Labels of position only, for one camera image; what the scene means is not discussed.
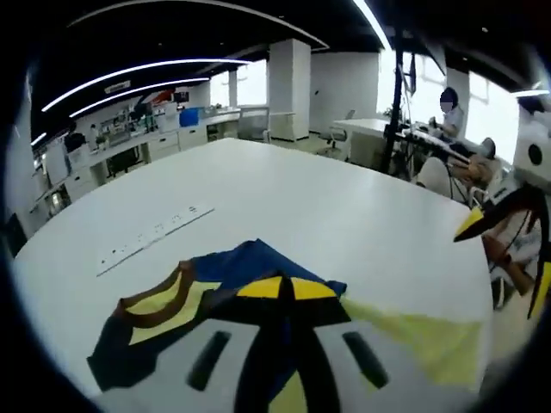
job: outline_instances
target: ceiling light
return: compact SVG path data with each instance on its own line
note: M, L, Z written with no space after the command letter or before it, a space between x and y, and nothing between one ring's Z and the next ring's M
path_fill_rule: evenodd
M383 32L381 25L375 19L375 15L373 14L373 11L369 8L369 6L365 3L364 0L352 0L354 4L357 6L357 8L363 13L366 19L368 19L369 24L375 31L375 34L377 34L377 37L379 37L379 40L382 43L382 46L386 50L392 50L390 47L390 43L388 42L387 36L385 35L385 32Z
M41 140L43 140L46 137L46 132L41 133L37 139L35 139L33 142L31 142L31 146L35 146L38 144Z
M122 71L114 71L113 73L109 73L108 75L97 77L96 79L90 80L89 82L86 82L81 84L80 86L77 86L75 89L71 89L68 92L65 92L63 95L61 95L60 97L57 97L56 99L48 103L44 108L42 108L42 112L46 112L53 105L57 105L67 97L73 95L74 93L77 93L79 90L86 89L92 84L100 83L103 80L110 79L111 77L123 75L125 73L130 73L131 71L141 71L144 69L151 69L152 67L159 67L159 66L166 66L166 65L184 65L188 63L234 63L236 65L248 65L249 63L252 63L252 62L249 60L237 60L237 59L180 59L180 60L166 60L164 62L149 63L147 65L129 67L127 69L123 69Z
M140 92L141 90L147 90L147 89L153 89L158 88L161 86L167 86L169 84L177 84L177 83L190 83L190 82L204 82L206 80L209 80L208 77L196 77L195 79L182 79L182 80L174 80L172 82L163 82L163 83L156 83L156 84L150 84L149 86L144 86L142 88L127 90L126 92L122 92L118 95L113 95L110 97L106 97L105 99L102 99L96 103L92 103L91 105L88 105L86 108L79 109L77 112L73 112L69 115L70 118L74 118L78 114L81 114L82 112L86 112L88 109L92 109L93 107L97 105L101 105L105 102L112 101L113 99L117 99L122 96L130 95L131 93Z
M548 95L548 90L521 90L520 92L511 93L515 97L530 97Z

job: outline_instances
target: window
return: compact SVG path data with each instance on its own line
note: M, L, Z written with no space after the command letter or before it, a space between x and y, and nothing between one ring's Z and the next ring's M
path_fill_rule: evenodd
M238 106L266 104L266 60L238 68Z
M230 74L225 71L210 79L210 104L230 106Z
M512 163L517 146L517 99L476 73L469 73L469 102L465 137L479 144L484 138L496 143L496 153Z
M404 71L408 72L412 55L404 53ZM377 90L377 113L382 114L393 105L394 99L394 67L396 54L381 52L379 54L379 83ZM443 114L440 109L440 95L446 87L446 78L438 69L433 59L427 56L415 56L417 72L417 91L410 101L412 121L427 122L432 116L442 122ZM404 97L401 103L402 111L407 117L407 104Z

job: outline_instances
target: white pillar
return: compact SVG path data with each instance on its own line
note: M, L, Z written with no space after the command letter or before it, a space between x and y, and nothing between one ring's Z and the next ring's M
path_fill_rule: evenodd
M36 138L42 131L34 132ZM6 156L4 188L6 205L3 221L15 213L27 238L36 232L40 224L31 213L38 194L33 181L34 157L31 147L31 94L28 79L22 93L22 103L15 125L9 137Z
M268 97L273 138L309 136L311 49L296 39L269 46Z
M238 71L229 72L230 107L238 106Z

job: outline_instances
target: white shirt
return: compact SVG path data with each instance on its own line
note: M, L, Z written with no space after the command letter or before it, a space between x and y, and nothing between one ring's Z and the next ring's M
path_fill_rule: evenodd
M457 128L457 136L463 127L463 118L465 117L465 112L459 105L451 109L449 112L444 114L444 126L455 126ZM443 136L448 139L452 139L451 136L448 136L446 132L443 133Z

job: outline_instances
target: hand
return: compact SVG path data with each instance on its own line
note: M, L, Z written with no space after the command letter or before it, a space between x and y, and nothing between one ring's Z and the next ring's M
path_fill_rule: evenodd
M489 261L495 262L499 265L507 256L507 250L504 245L500 243L496 238L488 235L482 236L482 244L486 252L486 257Z

